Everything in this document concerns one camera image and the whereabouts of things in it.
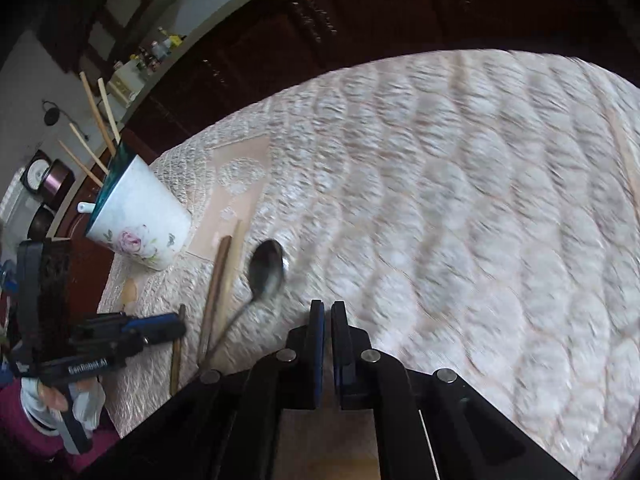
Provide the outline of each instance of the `dark wooden cabinet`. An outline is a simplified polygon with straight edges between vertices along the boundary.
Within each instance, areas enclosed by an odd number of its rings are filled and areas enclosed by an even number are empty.
[[[127,127],[156,153],[164,153],[191,137],[193,133],[186,130],[167,106],[158,100],[155,90],[140,103],[136,113],[127,122]],[[171,97],[165,102],[170,104],[174,101]]]
[[[252,0],[169,69],[127,126],[161,153],[329,70],[443,48],[576,56],[640,82],[638,50],[607,1]]]
[[[220,57],[252,89],[254,100],[324,72],[285,9],[242,29],[226,32]]]
[[[340,31],[350,37],[356,62],[442,46],[433,0],[330,1],[339,18],[336,37]]]

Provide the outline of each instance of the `black gripper frame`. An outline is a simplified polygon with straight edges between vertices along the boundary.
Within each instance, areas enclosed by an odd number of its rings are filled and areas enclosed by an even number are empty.
[[[282,410],[319,404],[323,348],[324,304],[314,300],[308,323],[289,331],[280,358],[274,352],[228,376],[203,373],[79,478],[270,478]]]
[[[343,301],[331,327],[340,407],[373,410],[382,480],[576,480],[453,370],[423,374],[372,352]]]

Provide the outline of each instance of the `metal screw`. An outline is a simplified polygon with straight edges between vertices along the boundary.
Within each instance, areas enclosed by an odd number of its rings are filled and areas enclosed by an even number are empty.
[[[207,370],[201,373],[200,380],[205,384],[215,384],[220,380],[220,372],[217,370]]]
[[[369,350],[365,350],[360,354],[360,358],[367,363],[377,363],[380,361],[380,352],[370,348]]]
[[[451,368],[441,368],[436,372],[436,375],[443,383],[452,383],[458,378],[458,374]]]
[[[290,363],[297,356],[298,355],[296,354],[296,351],[292,350],[291,348],[283,348],[282,350],[279,350],[278,353],[276,354],[278,361],[282,361],[283,363]]]

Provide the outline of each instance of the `metal spoon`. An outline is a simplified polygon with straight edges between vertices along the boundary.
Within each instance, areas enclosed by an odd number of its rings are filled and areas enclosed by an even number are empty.
[[[251,299],[240,307],[226,324],[216,343],[205,355],[201,370],[209,367],[213,355],[220,348],[229,330],[245,313],[247,308],[258,300],[272,298],[278,293],[288,268],[289,262],[284,255],[284,250],[276,240],[265,240],[256,247],[247,270]]]

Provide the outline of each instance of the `white mug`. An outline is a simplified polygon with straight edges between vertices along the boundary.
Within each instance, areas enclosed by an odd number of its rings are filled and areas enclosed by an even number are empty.
[[[87,238],[151,269],[167,268],[187,239],[190,213],[122,143],[109,170]]]

